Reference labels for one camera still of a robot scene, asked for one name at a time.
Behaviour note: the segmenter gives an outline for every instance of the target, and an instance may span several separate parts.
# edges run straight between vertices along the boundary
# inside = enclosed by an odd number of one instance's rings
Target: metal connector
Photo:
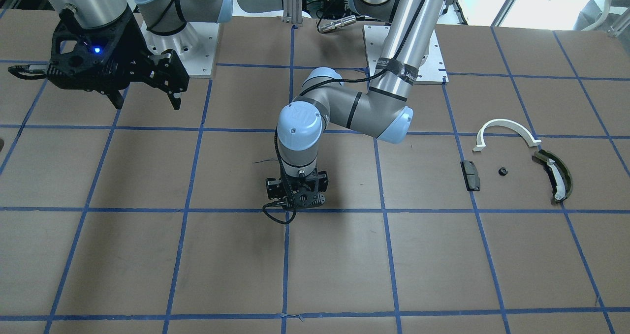
[[[356,23],[356,16],[353,14],[351,16],[343,17],[337,20],[333,20],[332,22],[322,24],[317,27],[317,31],[319,31],[320,33],[330,33],[331,31],[335,31],[354,23]]]

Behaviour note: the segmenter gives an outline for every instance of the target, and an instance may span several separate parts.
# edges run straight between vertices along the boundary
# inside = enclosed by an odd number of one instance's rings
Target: white mounting plate
[[[217,53],[217,45],[219,43],[219,27],[218,23],[191,23],[193,28],[199,34],[199,42],[194,50],[180,54],[180,59],[186,67],[186,72],[191,78],[212,78],[212,69],[214,68],[214,58]],[[146,34],[147,24],[142,23],[142,34]]]
[[[376,61],[382,54],[383,42],[389,34],[389,27],[382,25],[364,25],[363,38],[365,39],[365,53],[367,55],[367,63],[370,67],[370,76],[376,71]],[[441,85],[443,82],[448,83],[448,74],[444,59],[441,56],[440,45],[437,42],[435,30],[431,34],[429,43],[429,54],[425,63],[418,70],[417,85]]]

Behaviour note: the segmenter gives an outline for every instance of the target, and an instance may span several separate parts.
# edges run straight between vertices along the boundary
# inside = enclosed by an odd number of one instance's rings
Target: metal post
[[[282,22],[302,26],[302,0],[284,0]]]
[[[505,0],[504,4],[501,6],[501,9],[499,9],[499,13],[497,13],[495,20],[492,21],[491,26],[498,27],[501,25],[502,22],[504,22],[504,19],[510,12],[510,9],[514,2],[516,2],[516,0]]]
[[[608,36],[617,37],[630,25],[630,7],[617,18],[617,20],[610,25],[607,30]]]

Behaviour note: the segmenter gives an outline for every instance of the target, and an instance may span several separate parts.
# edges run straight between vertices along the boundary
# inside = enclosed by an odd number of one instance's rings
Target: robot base
[[[385,38],[387,38],[387,34],[389,34],[389,27],[364,25],[363,34],[365,39],[365,53],[367,55],[371,76],[374,74],[376,62],[382,54],[383,42],[385,42]],[[434,30],[429,42],[429,53],[423,65],[418,70],[416,84],[441,85],[444,82],[448,83],[448,74],[446,74],[444,58],[441,56],[440,45],[437,42],[437,36]]]
[[[142,34],[153,53],[175,50],[191,78],[212,78],[219,27],[218,23],[189,23],[177,34],[159,36],[148,32],[147,24],[142,23]]]

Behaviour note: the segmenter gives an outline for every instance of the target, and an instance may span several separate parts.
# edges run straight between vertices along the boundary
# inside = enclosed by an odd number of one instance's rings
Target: grid
[[[297,66],[294,65],[294,42],[295,42],[295,30],[297,27],[292,27],[290,29],[291,36],[291,45],[290,45],[290,65],[259,65],[259,64],[242,64],[242,63],[218,63],[218,66],[232,66],[232,67],[265,67],[265,68],[278,68],[278,69],[288,69],[290,72],[290,87],[289,87],[289,95],[288,100],[293,97],[293,75],[295,70],[309,70],[314,69],[315,67],[306,67],[306,66]],[[603,80],[603,81],[630,81],[630,79],[626,78],[596,78],[596,77],[581,77],[578,75],[575,67],[571,63],[571,59],[569,55],[565,51],[560,39],[557,34],[554,33],[556,41],[561,48],[567,62],[571,66],[573,70],[574,76],[531,76],[531,75],[516,75],[512,74],[510,67],[508,65],[508,61],[504,55],[501,44],[497,38],[497,34],[494,29],[491,29],[493,37],[495,39],[495,43],[497,44],[497,48],[501,54],[502,60],[506,67],[508,74],[486,74],[486,73],[475,73],[475,72],[448,72],[451,75],[470,75],[470,76],[490,76],[490,77],[506,77],[510,78],[513,88],[518,96],[519,103],[523,109],[523,112],[527,118],[527,123],[529,124],[529,128],[533,133],[535,138],[540,137],[548,137],[548,138],[564,138],[564,139],[606,139],[612,145],[619,162],[623,166],[625,173],[630,177],[630,171],[628,170],[628,164],[624,161],[619,149],[616,146],[616,141],[618,140],[627,140],[630,139],[628,135],[610,135],[608,130],[601,119],[600,114],[598,113],[596,106],[592,102],[587,89],[585,88],[583,81],[589,80]],[[30,61],[11,61],[11,60],[0,60],[0,62],[19,62],[19,63],[30,63]],[[366,76],[369,75],[367,67],[337,67],[337,70],[360,70],[364,72]],[[541,78],[541,79],[567,79],[567,80],[575,80],[579,83],[581,89],[584,92],[585,98],[588,100],[590,107],[593,110],[593,113],[596,115],[598,122],[604,130],[604,135],[558,135],[558,134],[537,134],[534,128],[534,125],[530,119],[530,115],[527,112],[526,104],[520,94],[520,91],[517,86],[517,82],[515,78]],[[96,126],[81,126],[81,125],[27,125],[29,118],[31,117],[36,104],[38,103],[41,94],[43,93],[47,82],[44,81],[41,84],[41,87],[38,91],[38,94],[34,98],[34,101],[29,108],[23,122],[21,124],[2,124],[0,127],[6,128],[18,128],[18,134],[16,135],[14,141],[11,143],[7,155],[2,161],[2,165],[0,165],[0,175],[4,171],[9,162],[13,151],[15,150],[17,144],[20,141],[20,136],[22,135],[23,130],[29,128],[45,128],[45,129],[90,129],[90,130],[108,130],[108,137],[106,139],[106,143],[103,148],[103,152],[101,154],[99,164],[96,169],[96,173],[92,180],[92,186],[90,187],[90,191],[88,193],[88,197],[85,201],[85,206],[83,207],[46,207],[46,206],[32,206],[32,207],[14,207],[14,206],[2,206],[0,210],[2,211],[59,211],[59,212],[79,212],[81,213],[81,218],[79,220],[79,224],[76,229],[76,233],[74,235],[74,239],[72,241],[72,245],[70,247],[70,252],[67,257],[67,262],[65,264],[65,268],[63,270],[63,275],[61,276],[61,280],[59,282],[59,286],[56,292],[56,296],[54,298],[54,302],[52,303],[52,307],[50,309],[50,314],[47,316],[0,316],[0,321],[45,321],[46,326],[44,333],[48,334],[52,323],[54,321],[86,321],[86,320],[134,320],[134,321],[142,321],[142,320],[153,320],[153,321],[163,321],[163,329],[162,332],[164,334],[168,333],[169,324],[173,320],[244,320],[244,319],[264,319],[264,320],[279,320],[281,321],[281,333],[286,333],[286,323],[288,320],[302,320],[304,318],[358,318],[358,317],[391,317],[396,320],[396,327],[399,334],[403,333],[403,324],[401,318],[404,317],[424,317],[424,316],[478,316],[478,315],[500,315],[502,317],[502,321],[504,323],[504,329],[507,334],[510,331],[510,324],[508,320],[508,314],[533,314],[533,313],[581,313],[581,312],[601,312],[605,317],[606,323],[608,325],[609,331],[614,334],[615,330],[611,323],[611,320],[608,316],[609,313],[612,312],[630,312],[630,307],[607,307],[603,298],[601,298],[599,289],[596,285],[596,281],[594,280],[594,276],[591,272],[589,264],[587,263],[586,257],[583,253],[582,247],[580,245],[580,240],[574,230],[573,224],[571,223],[571,219],[569,215],[571,213],[618,213],[618,214],[629,214],[630,210],[626,209],[567,209],[564,205],[561,205],[561,209],[480,209],[477,207],[477,202],[475,200],[475,195],[472,192],[469,192],[470,200],[472,203],[471,209],[392,209],[388,208],[385,204],[384,197],[384,187],[383,187],[383,179],[381,173],[381,165],[380,165],[380,155],[378,150],[378,143],[376,139],[374,139],[374,157],[376,159],[376,172],[378,178],[378,190],[380,192],[380,209],[311,209],[305,210],[304,213],[380,213],[382,214],[382,219],[384,223],[384,231],[385,231],[385,240],[387,243],[387,258],[389,261],[389,275],[391,277],[391,287],[392,287],[392,302],[394,305],[394,311],[381,311],[381,312],[304,312],[299,314],[288,314],[287,313],[287,297],[288,297],[288,269],[289,269],[289,252],[290,252],[290,225],[285,226],[285,237],[284,237],[284,254],[283,254],[283,289],[282,289],[282,311],[281,312],[270,312],[270,313],[224,313],[224,314],[173,314],[173,301],[176,295],[176,284],[178,281],[178,274],[180,271],[180,263],[182,260],[183,253],[183,245],[186,237],[187,231],[187,221],[189,213],[259,213],[259,209],[205,209],[205,208],[192,208],[191,205],[191,197],[193,194],[193,188],[195,186],[195,175],[196,169],[200,154],[200,148],[202,145],[202,137],[204,132],[258,132],[264,134],[272,134],[274,131],[271,129],[256,129],[256,128],[211,128],[206,127],[206,117],[208,113],[209,103],[211,101],[211,90],[212,90],[212,81],[210,81],[207,87],[207,94],[205,98],[205,104],[203,107],[203,114],[201,119],[201,124],[198,128],[192,127],[134,127],[134,126],[118,126],[120,111],[116,112],[116,115],[112,121],[112,124],[109,126],[105,125],[96,125]],[[457,123],[455,121],[455,116],[452,110],[452,105],[450,103],[448,97],[448,89],[446,85],[441,86],[441,90],[443,92],[443,96],[445,99],[445,103],[448,109],[448,115],[450,116],[450,123],[452,124],[452,132],[409,132],[409,135],[438,135],[438,136],[453,136],[455,142],[457,144],[457,149],[459,152],[459,157],[461,160],[464,160],[464,150],[462,147],[461,137],[463,136],[475,136],[475,133],[470,132],[459,132],[457,129]],[[194,152],[194,158],[192,163],[192,168],[190,171],[190,180],[188,192],[186,195],[185,206],[183,209],[175,209],[175,208],[106,208],[106,207],[91,207],[90,203],[92,201],[92,196],[94,195],[95,188],[99,179],[99,175],[101,174],[101,169],[103,168],[104,160],[108,153],[113,135],[115,132],[119,130],[173,130],[173,131],[196,131],[197,140],[196,140],[196,148]],[[356,134],[356,132],[349,130],[328,130],[326,134]],[[486,134],[488,136],[497,136],[497,137],[518,137],[517,134]],[[162,315],[123,315],[123,314],[101,314],[101,315],[60,315],[57,314],[57,307],[59,305],[59,301],[61,298],[61,294],[63,292],[63,288],[65,285],[66,278],[68,276],[68,272],[70,270],[70,265],[72,264],[74,252],[76,250],[77,244],[79,242],[79,236],[81,235],[81,230],[83,228],[83,223],[86,219],[86,215],[88,213],[94,212],[116,212],[116,213],[183,213],[183,221],[181,227],[181,233],[178,242],[178,248],[176,250],[176,258],[175,258],[175,267],[173,269],[172,282],[170,286],[167,307]],[[461,310],[461,311],[401,311],[399,305],[398,298],[398,288],[396,282],[396,269],[394,268],[394,255],[392,251],[392,239],[389,228],[389,215],[390,213],[472,213],[475,215],[475,219],[477,221],[477,226],[479,227],[479,233],[481,235],[482,243],[484,246],[484,250],[486,253],[486,257],[488,260],[488,264],[490,265],[490,271],[492,275],[493,284],[495,287],[495,291],[497,292],[497,300],[499,303],[499,309],[476,309],[476,310]],[[524,309],[507,309],[504,305],[504,299],[502,296],[502,288],[500,286],[497,272],[495,271],[495,264],[493,262],[493,256],[490,251],[490,247],[488,245],[488,240],[486,238],[486,231],[484,230],[484,224],[482,222],[480,213],[558,213],[565,216],[565,220],[567,221],[567,227],[569,227],[571,231],[571,235],[573,237],[575,246],[578,249],[578,253],[580,254],[581,262],[583,262],[583,266],[585,271],[589,276],[589,281],[592,285],[592,288],[598,298],[598,307],[554,307],[554,308],[524,308]]]

